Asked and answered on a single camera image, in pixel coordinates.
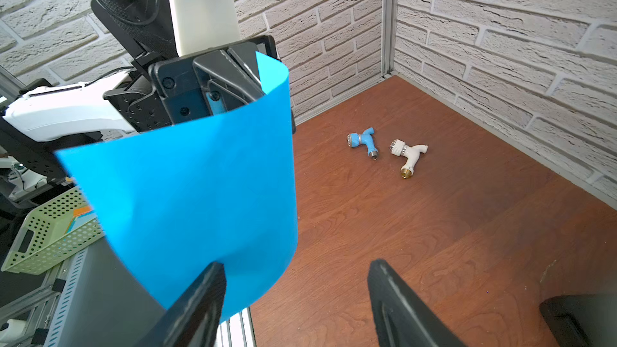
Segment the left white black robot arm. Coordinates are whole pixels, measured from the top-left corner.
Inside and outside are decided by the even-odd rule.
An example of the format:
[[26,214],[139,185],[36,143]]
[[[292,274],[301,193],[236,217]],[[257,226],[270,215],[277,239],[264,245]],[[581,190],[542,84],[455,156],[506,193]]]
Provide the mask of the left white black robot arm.
[[21,89],[1,110],[1,142],[45,178],[67,171],[59,149],[99,141],[101,132],[142,133],[223,114],[267,94],[271,35],[242,39],[234,0],[93,0],[93,12],[133,57],[90,82]]

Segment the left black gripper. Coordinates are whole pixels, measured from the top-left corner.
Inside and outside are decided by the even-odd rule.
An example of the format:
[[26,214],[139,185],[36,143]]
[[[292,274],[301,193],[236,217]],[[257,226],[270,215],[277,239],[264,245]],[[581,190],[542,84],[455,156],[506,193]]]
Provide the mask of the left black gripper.
[[212,134],[261,133],[269,126],[295,132],[286,102],[262,100],[287,88],[288,76],[275,39],[260,35],[184,57],[155,56],[103,98],[138,133],[186,122]]

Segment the blue square paper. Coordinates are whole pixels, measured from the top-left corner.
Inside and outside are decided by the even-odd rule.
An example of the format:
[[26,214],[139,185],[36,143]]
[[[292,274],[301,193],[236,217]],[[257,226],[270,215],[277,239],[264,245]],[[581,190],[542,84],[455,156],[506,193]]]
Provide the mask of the blue square paper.
[[257,101],[57,153],[117,258],[163,308],[218,262],[227,320],[268,292],[297,250],[289,69],[256,58]]

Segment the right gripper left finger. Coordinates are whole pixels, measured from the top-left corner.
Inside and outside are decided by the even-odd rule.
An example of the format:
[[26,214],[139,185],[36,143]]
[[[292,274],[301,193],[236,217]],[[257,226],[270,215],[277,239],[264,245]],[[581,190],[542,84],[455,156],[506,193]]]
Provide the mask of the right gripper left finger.
[[136,345],[213,347],[226,288],[224,266],[209,264]]

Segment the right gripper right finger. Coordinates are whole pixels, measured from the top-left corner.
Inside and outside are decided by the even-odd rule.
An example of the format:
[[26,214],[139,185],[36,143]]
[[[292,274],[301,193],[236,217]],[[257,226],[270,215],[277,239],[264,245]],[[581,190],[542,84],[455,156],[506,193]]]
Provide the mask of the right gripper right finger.
[[387,261],[371,262],[367,283],[380,346],[464,345]]

